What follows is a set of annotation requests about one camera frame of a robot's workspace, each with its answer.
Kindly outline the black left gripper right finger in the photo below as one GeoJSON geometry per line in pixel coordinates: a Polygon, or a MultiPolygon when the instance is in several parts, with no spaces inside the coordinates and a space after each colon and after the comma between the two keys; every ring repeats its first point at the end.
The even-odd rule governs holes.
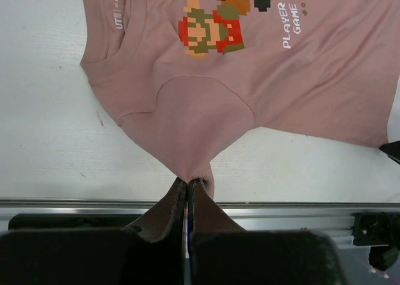
{"type": "Polygon", "coordinates": [[[202,180],[187,188],[192,284],[341,283],[341,263],[325,234],[247,231],[209,197],[202,180]]]}

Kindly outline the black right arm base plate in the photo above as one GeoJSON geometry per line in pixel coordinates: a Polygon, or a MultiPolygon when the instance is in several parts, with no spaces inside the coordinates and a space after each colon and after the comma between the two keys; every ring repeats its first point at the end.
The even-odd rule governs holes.
{"type": "Polygon", "coordinates": [[[391,246],[399,249],[399,213],[356,213],[352,236],[355,246],[391,246]]]}

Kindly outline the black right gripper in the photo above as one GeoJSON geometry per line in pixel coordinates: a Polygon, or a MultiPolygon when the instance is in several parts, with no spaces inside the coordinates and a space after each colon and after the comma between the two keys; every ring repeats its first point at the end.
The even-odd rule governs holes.
{"type": "Polygon", "coordinates": [[[400,141],[383,144],[379,147],[379,150],[386,154],[388,158],[400,164],[400,141]]]}

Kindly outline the dusty pink printed t-shirt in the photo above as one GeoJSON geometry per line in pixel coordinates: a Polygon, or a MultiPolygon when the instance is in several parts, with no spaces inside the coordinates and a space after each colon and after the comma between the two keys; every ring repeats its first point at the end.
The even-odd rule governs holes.
{"type": "Polygon", "coordinates": [[[378,148],[399,0],[83,0],[81,66],[115,123],[214,192],[211,160],[267,127],[378,148]]]}

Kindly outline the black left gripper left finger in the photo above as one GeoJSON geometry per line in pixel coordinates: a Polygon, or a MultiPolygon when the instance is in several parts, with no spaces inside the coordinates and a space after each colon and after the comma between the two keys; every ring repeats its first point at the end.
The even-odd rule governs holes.
{"type": "Polygon", "coordinates": [[[1,234],[2,284],[182,284],[186,184],[143,215],[20,214],[1,234]]]}

